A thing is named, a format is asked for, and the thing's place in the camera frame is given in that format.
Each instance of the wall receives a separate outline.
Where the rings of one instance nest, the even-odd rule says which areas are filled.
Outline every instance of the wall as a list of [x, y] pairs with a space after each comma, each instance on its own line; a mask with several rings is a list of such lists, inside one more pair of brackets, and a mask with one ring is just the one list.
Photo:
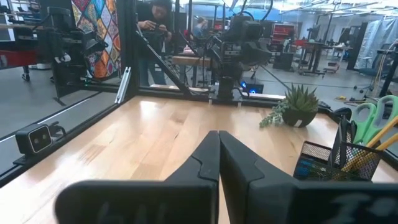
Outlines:
[[[382, 16], [348, 16], [342, 18], [333, 18], [331, 20], [331, 26], [334, 26], [334, 29], [329, 30], [332, 33], [331, 38], [334, 41], [338, 41], [341, 35], [341, 31], [343, 28], [350, 28], [351, 26], [360, 26], [363, 22], [370, 22], [382, 19]], [[319, 24], [321, 26], [327, 26], [329, 22], [328, 16], [322, 16], [319, 20]]]

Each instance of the colorful quilt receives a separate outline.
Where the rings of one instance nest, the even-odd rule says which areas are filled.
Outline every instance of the colorful quilt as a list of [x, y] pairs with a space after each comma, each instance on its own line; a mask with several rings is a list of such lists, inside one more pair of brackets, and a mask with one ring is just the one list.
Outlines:
[[108, 47], [89, 56], [95, 78], [106, 78], [120, 72], [120, 37], [116, 0], [72, 0], [76, 26], [85, 32], [97, 31]]

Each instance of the wooden table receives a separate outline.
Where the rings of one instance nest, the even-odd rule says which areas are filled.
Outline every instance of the wooden table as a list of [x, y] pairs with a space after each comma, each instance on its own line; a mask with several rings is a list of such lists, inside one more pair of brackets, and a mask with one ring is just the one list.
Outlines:
[[306, 42], [305, 44], [308, 46], [311, 46], [311, 48], [313, 50], [312, 50], [310, 61], [308, 63], [309, 71], [304, 72], [304, 73], [312, 73], [312, 74], [317, 74], [317, 75], [325, 74], [323, 72], [318, 72], [319, 61], [322, 56], [322, 48], [325, 46], [325, 44], [320, 43], [320, 42]]
[[[198, 66], [203, 66], [203, 57], [182, 56], [177, 55], [172, 58], [173, 64], [180, 65], [180, 80], [185, 79], [185, 67], [190, 65], [193, 67], [192, 86], [195, 87], [197, 83]], [[205, 68], [210, 68], [210, 58], [205, 58]]]
[[22, 25], [22, 24], [0, 24], [0, 29], [12, 29], [12, 28], [15, 28], [15, 27], [33, 28], [34, 26]]
[[[210, 130], [229, 131], [288, 174], [294, 171], [304, 140], [333, 145], [337, 124], [326, 115], [318, 114], [306, 128], [259, 129], [260, 120], [270, 112], [265, 108], [134, 97], [1, 188], [0, 223], [56, 223], [56, 196], [80, 180], [164, 180]], [[373, 181], [397, 182], [398, 176], [382, 161]], [[225, 224], [229, 220], [220, 191], [219, 223]]]

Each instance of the desk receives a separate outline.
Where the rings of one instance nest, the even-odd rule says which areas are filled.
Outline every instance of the desk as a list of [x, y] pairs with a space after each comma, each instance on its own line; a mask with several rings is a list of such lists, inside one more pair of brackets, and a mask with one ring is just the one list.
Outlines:
[[[317, 114], [306, 128], [259, 129], [271, 109], [136, 96], [0, 189], [0, 223], [56, 223], [53, 204], [66, 186], [86, 179], [164, 180], [210, 130], [230, 132], [292, 175], [304, 140], [332, 146], [337, 124]], [[373, 181], [397, 182], [381, 161]], [[220, 224], [229, 223], [222, 189]]]
[[[192, 87], [196, 86], [198, 66], [203, 66], [203, 57], [192, 56], [173, 56], [173, 64], [180, 65], [180, 80], [185, 79], [185, 66], [190, 65], [193, 67]], [[210, 58], [205, 58], [205, 68], [210, 68]]]
[[343, 57], [344, 57], [344, 54], [346, 53], [346, 51], [347, 51], [347, 50], [351, 50], [352, 47], [333, 46], [333, 50], [332, 50], [332, 52], [331, 52], [331, 56], [332, 56], [332, 57], [335, 56], [335, 50], [336, 50], [336, 49], [339, 49], [339, 50], [342, 50], [342, 51], [343, 51], [343, 52], [341, 53], [341, 57], [340, 57], [340, 59], [339, 59], [339, 62], [341, 63], [341, 62], [343, 61]]
[[306, 42], [305, 44], [307, 46], [310, 46], [310, 48], [312, 48], [313, 50], [310, 61], [308, 63], [308, 71], [303, 71], [303, 73], [324, 75], [325, 74], [324, 72], [318, 71], [319, 61], [322, 55], [322, 48], [324, 47], [324, 44], [319, 42]]
[[19, 28], [33, 28], [35, 26], [30, 26], [30, 25], [22, 25], [22, 24], [0, 24], [0, 29], [12, 29], [15, 27]]

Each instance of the glass panel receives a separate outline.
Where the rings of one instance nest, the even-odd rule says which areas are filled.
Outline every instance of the glass panel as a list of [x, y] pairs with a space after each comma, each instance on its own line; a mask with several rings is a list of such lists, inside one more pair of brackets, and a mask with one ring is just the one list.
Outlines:
[[[149, 2], [141, 2], [137, 4], [137, 13], [140, 19], [140, 12], [145, 11], [145, 8], [152, 7]], [[173, 44], [171, 42], [173, 16], [171, 12], [165, 11], [160, 15], [157, 22], [154, 21], [139, 21], [139, 26], [143, 37], [148, 41], [149, 47], [140, 45], [136, 49], [137, 57], [139, 59], [139, 84], [141, 87], [151, 88], [169, 88], [170, 86], [177, 88], [176, 84], [169, 78], [166, 73], [172, 74], [175, 79], [181, 79], [184, 82], [184, 73], [180, 67], [173, 63], [172, 51]], [[160, 63], [157, 59], [159, 56], [162, 59]]]
[[270, 95], [268, 97], [284, 96], [288, 83], [279, 82], [268, 71], [272, 72], [269, 67], [246, 67], [243, 80], [248, 84], [248, 90], [253, 93], [261, 93]]
[[[92, 98], [79, 102], [75, 106], [67, 108], [60, 113], [57, 113], [47, 119], [44, 119], [37, 124], [51, 125], [54, 122], [59, 122], [59, 125], [65, 128], [66, 132], [81, 125], [83, 122], [89, 120], [91, 117], [100, 111], [109, 108], [115, 100], [114, 93], [100, 93]], [[0, 174], [10, 169], [13, 162], [23, 155], [19, 153], [18, 145], [14, 135], [9, 136], [0, 141]]]
[[[95, 4], [102, 4], [102, 10], [96, 11], [98, 7], [93, 1], [85, 7], [77, 7], [72, 1], [76, 26], [81, 29], [75, 32], [81, 32], [81, 36], [64, 32], [62, 38], [57, 39], [62, 42], [60, 45], [46, 38], [47, 35], [41, 35], [38, 29], [37, 41], [28, 50], [35, 52], [36, 48], [44, 47], [45, 54], [8, 53], [15, 54], [9, 58], [24, 58], [24, 63], [30, 56], [35, 57], [32, 61], [38, 64], [21, 67], [8, 60], [9, 68], [0, 70], [0, 90], [4, 96], [0, 98], [0, 175], [21, 157], [14, 137], [16, 131], [30, 124], [51, 125], [57, 121], [69, 132], [115, 104], [122, 71], [114, 3], [113, 0], [96, 1]], [[16, 44], [13, 41], [1, 43]]]

